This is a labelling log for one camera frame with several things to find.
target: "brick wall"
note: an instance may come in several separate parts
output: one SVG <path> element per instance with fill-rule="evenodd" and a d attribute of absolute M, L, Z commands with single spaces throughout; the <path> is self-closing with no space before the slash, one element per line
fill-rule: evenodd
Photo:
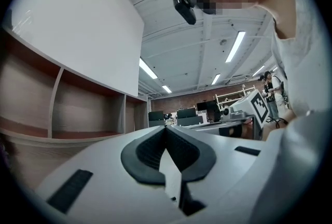
<path fill-rule="evenodd" d="M 263 83 L 255 81 L 250 81 L 245 83 L 246 88 L 251 88 L 253 85 L 255 85 L 256 89 L 258 89 L 260 92 L 263 89 Z M 186 109 L 188 107 L 196 106 L 197 103 L 203 102 L 204 100 L 212 101 L 215 97 L 215 94 L 217 95 L 223 95 L 231 92 L 236 92 L 242 90 L 242 84 L 240 85 L 234 85 L 230 87 L 223 87 L 220 89 L 214 89 L 214 90 L 207 90 L 198 92 L 195 94 L 190 95 L 183 95 L 183 96 L 176 96 L 176 97 L 170 97 L 166 99 L 159 99 L 159 100 L 152 100 L 151 101 L 151 111 L 158 111 L 162 110 L 164 114 L 167 113 L 174 113 L 176 110 L 180 109 L 181 107 Z M 228 98 L 235 99 L 238 95 L 229 96 Z"/>

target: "background person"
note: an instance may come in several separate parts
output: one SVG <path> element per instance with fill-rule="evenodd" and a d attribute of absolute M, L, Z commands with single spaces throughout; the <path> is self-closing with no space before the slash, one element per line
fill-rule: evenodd
<path fill-rule="evenodd" d="M 279 116 L 284 116 L 288 110 L 285 102 L 286 94 L 283 87 L 283 82 L 278 76 L 272 74 L 272 89 L 269 92 L 274 92 L 275 103 L 278 108 Z"/>
<path fill-rule="evenodd" d="M 279 117 L 278 108 L 276 106 L 273 85 L 272 85 L 272 75 L 269 71 L 266 71 L 263 76 L 260 77 L 260 80 L 264 80 L 264 91 L 263 96 L 266 98 L 266 104 L 270 111 L 270 117 L 277 119 Z"/>

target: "wooden shelf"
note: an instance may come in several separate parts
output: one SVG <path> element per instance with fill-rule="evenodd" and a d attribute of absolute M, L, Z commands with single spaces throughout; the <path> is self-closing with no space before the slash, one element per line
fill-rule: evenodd
<path fill-rule="evenodd" d="M 96 137 L 94 133 L 102 135 L 104 131 L 123 133 L 124 99 L 121 93 L 115 96 L 93 93 L 60 80 L 53 108 L 52 137 L 58 138 L 54 135 L 57 131 L 68 132 L 62 133 L 61 138 Z"/>
<path fill-rule="evenodd" d="M 135 100 L 135 98 L 126 95 L 125 105 L 125 133 L 131 133 L 149 127 L 146 102 L 139 102 Z"/>
<path fill-rule="evenodd" d="M 89 81 L 81 76 L 75 75 L 72 72 L 64 70 L 61 76 L 61 81 L 85 91 L 99 94 L 102 96 L 120 96 L 122 93 L 108 89 L 102 85 Z"/>
<path fill-rule="evenodd" d="M 53 78 L 57 77 L 60 66 L 29 49 L 1 27 L 0 38 L 7 55 L 12 54 L 36 70 Z"/>
<path fill-rule="evenodd" d="M 127 100 L 128 102 L 131 102 L 131 103 L 134 103 L 134 104 L 142 104 L 142 103 L 146 103 L 146 100 L 142 100 L 141 98 L 138 98 L 138 97 L 132 97 L 132 96 L 129 96 L 129 95 L 126 96 L 126 100 Z"/>
<path fill-rule="evenodd" d="M 47 138 L 47 129 L 31 127 L 0 117 L 0 132 L 6 134 L 7 131 L 16 134 Z"/>
<path fill-rule="evenodd" d="M 53 139 L 88 139 L 120 135 L 117 132 L 57 132 L 53 131 Z"/>
<path fill-rule="evenodd" d="M 50 74 L 37 70 L 11 53 L 8 54 L 0 75 L 0 117 L 12 121 L 11 126 L 18 129 L 20 127 L 17 125 L 22 124 L 28 128 L 47 130 L 55 81 Z M 33 128 L 29 129 L 31 133 L 36 136 L 43 134 Z"/>

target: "computer monitor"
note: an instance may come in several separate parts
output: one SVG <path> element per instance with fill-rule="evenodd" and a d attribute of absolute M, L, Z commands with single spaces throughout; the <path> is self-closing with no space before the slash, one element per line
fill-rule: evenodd
<path fill-rule="evenodd" d="M 208 104 L 206 102 L 197 103 L 197 110 L 207 110 Z"/>
<path fill-rule="evenodd" d="M 159 121 L 159 120 L 164 120 L 163 111 L 151 111 L 149 113 L 149 121 Z"/>
<path fill-rule="evenodd" d="M 176 114 L 178 119 L 196 117 L 196 109 L 190 108 L 190 109 L 177 110 Z"/>
<path fill-rule="evenodd" d="M 218 110 L 218 105 L 216 101 L 208 101 L 208 102 L 201 102 L 197 103 L 197 110 Z"/>

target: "black camera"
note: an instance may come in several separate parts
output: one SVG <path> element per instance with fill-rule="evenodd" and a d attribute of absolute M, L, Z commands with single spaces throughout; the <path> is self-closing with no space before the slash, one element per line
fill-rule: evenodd
<path fill-rule="evenodd" d="M 196 23 L 196 16 L 190 0 L 173 0 L 173 4 L 176 11 L 179 12 L 188 24 L 194 25 Z"/>

